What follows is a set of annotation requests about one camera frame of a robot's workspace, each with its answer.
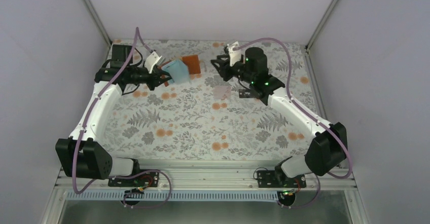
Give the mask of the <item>brown leather card holder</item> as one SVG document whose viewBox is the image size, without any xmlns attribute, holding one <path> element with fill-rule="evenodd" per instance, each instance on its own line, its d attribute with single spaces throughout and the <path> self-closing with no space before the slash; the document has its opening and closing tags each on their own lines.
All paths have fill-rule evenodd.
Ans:
<svg viewBox="0 0 430 224">
<path fill-rule="evenodd" d="M 201 74 L 200 59 L 196 54 L 182 56 L 170 61 L 175 61 L 175 67 L 174 72 L 171 75 L 172 80 L 164 84 L 165 87 L 173 84 L 183 84 L 185 82 L 190 82 L 195 76 Z"/>
</svg>

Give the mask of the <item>pink white credit card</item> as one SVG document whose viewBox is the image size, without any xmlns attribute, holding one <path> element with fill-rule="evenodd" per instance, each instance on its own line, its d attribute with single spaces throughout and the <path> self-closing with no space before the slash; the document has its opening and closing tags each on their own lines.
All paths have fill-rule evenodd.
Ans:
<svg viewBox="0 0 430 224">
<path fill-rule="evenodd" d="M 230 86 L 215 86 L 213 89 L 213 97 L 217 100 L 225 100 L 231 97 L 232 90 Z"/>
</svg>

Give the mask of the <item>teal grey credit card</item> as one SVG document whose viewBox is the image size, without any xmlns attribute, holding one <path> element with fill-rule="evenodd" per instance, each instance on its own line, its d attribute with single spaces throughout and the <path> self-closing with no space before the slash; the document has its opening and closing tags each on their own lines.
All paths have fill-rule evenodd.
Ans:
<svg viewBox="0 0 430 224">
<path fill-rule="evenodd" d="M 170 76 L 174 72 L 174 67 L 175 67 L 175 61 L 168 61 L 161 66 L 162 70 L 168 73 Z"/>
</svg>

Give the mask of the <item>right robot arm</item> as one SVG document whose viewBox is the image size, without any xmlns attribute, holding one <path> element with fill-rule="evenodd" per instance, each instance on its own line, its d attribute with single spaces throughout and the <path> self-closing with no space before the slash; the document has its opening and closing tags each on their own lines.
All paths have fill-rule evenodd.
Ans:
<svg viewBox="0 0 430 224">
<path fill-rule="evenodd" d="M 261 48 L 250 47 L 244 53 L 225 48 L 225 54 L 210 62 L 224 81 L 237 78 L 248 83 L 255 98 L 290 120 L 310 140 L 306 153 L 289 157 L 275 166 L 275 182 L 287 187 L 298 175 L 323 176 L 344 160 L 350 161 L 345 126 L 330 123 L 302 104 L 286 84 L 269 73 L 267 61 Z"/>
</svg>

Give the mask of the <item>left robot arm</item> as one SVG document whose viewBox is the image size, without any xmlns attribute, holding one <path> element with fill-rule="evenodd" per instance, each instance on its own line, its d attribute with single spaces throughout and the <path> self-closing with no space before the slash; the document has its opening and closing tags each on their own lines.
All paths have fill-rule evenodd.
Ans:
<svg viewBox="0 0 430 224">
<path fill-rule="evenodd" d="M 113 157 L 101 141 L 110 113 L 128 85 L 146 84 L 150 90 L 165 83 L 170 75 L 159 65 L 164 57 L 151 50 L 133 62 L 131 45 L 113 45 L 112 57 L 95 75 L 95 84 L 87 108 L 68 138 L 59 139 L 55 150 L 66 176 L 107 179 L 121 176 L 129 186 L 140 182 L 141 172 L 131 158 Z"/>
</svg>

